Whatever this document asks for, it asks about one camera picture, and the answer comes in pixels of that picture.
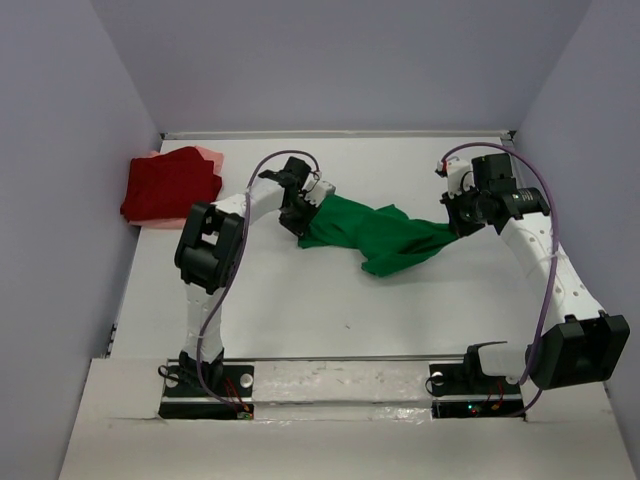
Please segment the green t shirt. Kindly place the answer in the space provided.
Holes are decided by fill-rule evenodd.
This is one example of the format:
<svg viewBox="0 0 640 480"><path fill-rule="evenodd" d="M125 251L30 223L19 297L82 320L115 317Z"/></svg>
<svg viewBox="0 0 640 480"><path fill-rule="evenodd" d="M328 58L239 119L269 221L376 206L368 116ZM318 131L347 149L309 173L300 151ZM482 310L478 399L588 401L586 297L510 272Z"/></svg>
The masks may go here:
<svg viewBox="0 0 640 480"><path fill-rule="evenodd" d="M429 260L456 240L446 223L412 219L393 204L375 209L333 195L298 246L357 250L364 257L361 269L383 278Z"/></svg>

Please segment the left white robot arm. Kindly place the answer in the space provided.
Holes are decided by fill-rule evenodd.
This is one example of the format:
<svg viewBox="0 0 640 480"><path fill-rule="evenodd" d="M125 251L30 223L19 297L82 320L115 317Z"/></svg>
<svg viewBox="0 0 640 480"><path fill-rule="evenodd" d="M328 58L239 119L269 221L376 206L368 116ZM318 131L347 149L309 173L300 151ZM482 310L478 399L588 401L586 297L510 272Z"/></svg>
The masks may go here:
<svg viewBox="0 0 640 480"><path fill-rule="evenodd" d="M261 161L244 191L211 203L194 204L176 248L174 264L185 284L187 331L179 354L179 377L201 395L215 392L223 376L222 305L239 271L249 228L277 212L280 224L300 238L326 197L335 192L322 181L317 161L287 150L281 169Z"/></svg>

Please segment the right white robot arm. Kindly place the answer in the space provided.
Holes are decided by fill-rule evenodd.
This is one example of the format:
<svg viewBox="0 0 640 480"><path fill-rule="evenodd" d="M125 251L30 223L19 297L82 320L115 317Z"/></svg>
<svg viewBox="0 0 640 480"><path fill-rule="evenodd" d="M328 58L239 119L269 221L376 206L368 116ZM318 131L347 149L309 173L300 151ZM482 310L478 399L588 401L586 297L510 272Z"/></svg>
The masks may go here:
<svg viewBox="0 0 640 480"><path fill-rule="evenodd" d="M447 181L441 198L451 230L460 238L486 226L511 250L542 303L529 345L505 341L472 345L460 368L462 384L482 392L497 377L541 390L611 378L630 335L621 315L611 315L591 295L559 242L550 200L521 188L511 154L462 160L448 155L436 168Z"/></svg>

